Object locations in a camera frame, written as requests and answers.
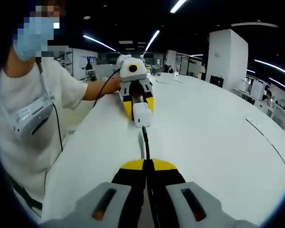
black ceiling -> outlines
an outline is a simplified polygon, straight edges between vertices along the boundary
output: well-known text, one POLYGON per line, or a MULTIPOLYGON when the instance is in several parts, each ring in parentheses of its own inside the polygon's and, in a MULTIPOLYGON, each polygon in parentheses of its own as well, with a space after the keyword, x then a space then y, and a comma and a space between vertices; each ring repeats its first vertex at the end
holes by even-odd
POLYGON ((272 77, 285 84, 284 73, 254 61, 259 59, 285 70, 285 0, 188 0, 171 14, 170 10, 177 1, 68 1, 66 30, 60 41, 74 48, 110 51, 82 37, 87 34, 119 52, 124 52, 125 48, 144 51, 154 32, 160 30, 149 51, 172 49, 189 55, 207 54, 210 32, 229 29, 233 23, 259 20, 276 24, 279 28, 240 26, 232 29, 249 44, 248 68, 256 71, 255 76, 264 80, 272 77), (132 40, 133 45, 121 45, 119 40, 132 40))

white pillar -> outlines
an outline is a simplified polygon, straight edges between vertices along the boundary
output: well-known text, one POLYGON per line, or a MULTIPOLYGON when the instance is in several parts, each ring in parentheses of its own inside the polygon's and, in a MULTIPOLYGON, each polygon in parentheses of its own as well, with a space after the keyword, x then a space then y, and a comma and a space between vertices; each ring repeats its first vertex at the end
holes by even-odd
POLYGON ((231 90, 246 78, 248 43, 231 29, 211 32, 206 81, 211 75, 224 78, 223 88, 231 90))
POLYGON ((175 66, 176 51, 168 50, 166 64, 169 66, 175 66))

face mask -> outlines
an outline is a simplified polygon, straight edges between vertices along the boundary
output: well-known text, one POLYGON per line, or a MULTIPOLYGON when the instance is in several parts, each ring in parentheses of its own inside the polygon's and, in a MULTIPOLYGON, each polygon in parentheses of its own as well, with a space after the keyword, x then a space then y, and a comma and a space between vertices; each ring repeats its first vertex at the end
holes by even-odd
POLYGON ((13 47, 19 59, 29 60, 37 52, 47 51, 48 40, 54 39, 54 22, 59 18, 30 17, 19 28, 13 39, 13 47))

white tabletop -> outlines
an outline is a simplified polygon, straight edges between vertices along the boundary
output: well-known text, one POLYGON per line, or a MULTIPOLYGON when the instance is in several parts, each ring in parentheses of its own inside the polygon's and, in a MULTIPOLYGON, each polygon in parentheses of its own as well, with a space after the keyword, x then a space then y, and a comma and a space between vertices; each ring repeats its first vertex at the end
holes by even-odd
MULTIPOLYGON (((153 82, 155 108, 147 128, 150 154, 176 165, 235 219, 260 225, 285 195, 285 164, 246 118, 271 139, 285 161, 285 132, 252 104, 189 76, 184 84, 153 82)), ((140 159, 136 128, 118 94, 106 95, 79 125, 47 175, 43 221, 63 218, 76 201, 119 167, 140 159)))

white t-shirt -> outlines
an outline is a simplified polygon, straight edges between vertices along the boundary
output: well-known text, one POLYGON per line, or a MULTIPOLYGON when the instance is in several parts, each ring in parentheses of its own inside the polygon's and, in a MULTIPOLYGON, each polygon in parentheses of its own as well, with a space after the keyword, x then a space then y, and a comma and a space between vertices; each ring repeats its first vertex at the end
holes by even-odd
MULTIPOLYGON (((66 140, 63 108, 75 108, 84 97, 87 84, 73 78, 57 61, 42 59, 41 65, 46 87, 55 97, 61 137, 66 140)), ((61 152, 55 109, 33 136, 19 141, 5 120, 3 107, 12 113, 43 93, 36 63, 27 75, 20 78, 8 77, 3 70, 0 73, 0 160, 6 172, 39 202, 43 202, 45 194, 46 173, 61 152)))

